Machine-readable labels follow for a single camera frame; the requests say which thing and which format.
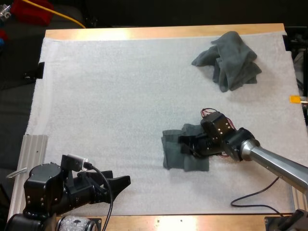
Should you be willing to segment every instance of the gray towel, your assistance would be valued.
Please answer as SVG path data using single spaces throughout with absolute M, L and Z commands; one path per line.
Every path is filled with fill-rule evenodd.
M 195 66 L 214 66 L 213 82 L 222 92 L 236 90 L 243 84 L 257 83 L 261 69 L 253 62 L 257 55 L 235 31 L 230 31 L 212 41 L 215 46 L 202 52 L 193 60 Z
M 187 148 L 178 142 L 179 136 L 196 136 L 203 133 L 201 125 L 185 124 L 182 130 L 163 131 L 162 143 L 164 148 L 164 168 L 180 168 L 188 171 L 208 171 L 208 157 L 196 158 L 186 153 Z

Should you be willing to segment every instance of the yellow cable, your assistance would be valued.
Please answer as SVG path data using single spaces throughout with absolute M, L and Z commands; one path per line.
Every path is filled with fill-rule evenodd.
M 53 10 L 51 10 L 51 9 L 48 9 L 48 8 L 43 7 L 43 6 L 41 6 L 41 5 L 38 5 L 38 4 L 36 4 L 36 3 L 34 3 L 34 2 L 31 2 L 31 1 L 29 1 L 29 0 L 23 0 L 23 1 L 26 2 L 26 3 L 29 3 L 29 4 L 31 4 L 31 5 L 33 5 L 33 6 L 39 7 L 39 8 L 41 8 L 41 9 L 43 9 L 43 10 L 49 11 L 49 12 L 51 12 L 51 13 L 53 13 L 53 14 L 56 14 L 56 15 L 58 15 L 58 16 L 61 16 L 61 17 L 63 17 L 63 18 L 66 18 L 66 19 L 68 19 L 68 20 L 71 20 L 71 21 L 73 21 L 74 23 L 77 23 L 77 24 L 78 24 L 79 26 L 81 26 L 82 28 L 86 28 L 84 25 L 82 25 L 79 21 L 75 20 L 74 18 L 68 17 L 68 16 L 66 16 L 66 15 L 64 15 L 64 14 L 61 14 L 61 13 L 57 12 L 57 11 L 53 11 Z

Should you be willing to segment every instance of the red object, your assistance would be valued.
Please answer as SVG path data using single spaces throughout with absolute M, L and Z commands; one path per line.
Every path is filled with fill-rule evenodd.
M 47 0 L 31 0 L 31 2 L 53 10 L 53 5 Z M 53 13 L 30 5 L 29 3 L 26 3 L 22 0 L 14 1 L 11 8 L 11 13 L 14 14 L 17 20 L 20 22 L 40 26 L 48 26 L 53 16 Z
M 3 39 L 4 41 L 8 40 L 8 36 L 4 30 L 0 30 L 0 39 Z

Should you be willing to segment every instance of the table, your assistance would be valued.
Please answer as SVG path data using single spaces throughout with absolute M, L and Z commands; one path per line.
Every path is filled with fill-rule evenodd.
M 228 31 L 257 34 L 284 31 L 283 24 L 176 26 L 104 29 L 47 30 L 45 37 L 66 40 L 128 40 L 176 37 L 217 36 Z M 266 215 L 185 215 L 185 216 L 116 216 L 111 217 L 109 231 L 169 230 L 265 230 Z

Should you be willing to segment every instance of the silver cylindrical arm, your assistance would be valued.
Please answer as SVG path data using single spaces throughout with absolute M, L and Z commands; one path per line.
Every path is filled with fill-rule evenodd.
M 241 146 L 244 160 L 254 160 L 267 170 L 286 181 L 303 194 L 308 192 L 308 167 L 272 153 L 262 147 L 257 140 L 246 140 Z

